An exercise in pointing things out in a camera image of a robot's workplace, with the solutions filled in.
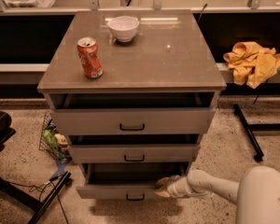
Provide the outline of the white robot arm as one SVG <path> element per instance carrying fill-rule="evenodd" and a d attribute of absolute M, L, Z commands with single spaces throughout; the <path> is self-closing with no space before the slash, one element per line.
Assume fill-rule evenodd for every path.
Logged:
<path fill-rule="evenodd" d="M 200 199 L 215 193 L 236 205 L 236 224 L 280 224 L 280 173 L 270 167 L 249 169 L 239 183 L 192 170 L 158 180 L 155 192 L 161 197 Z"/>

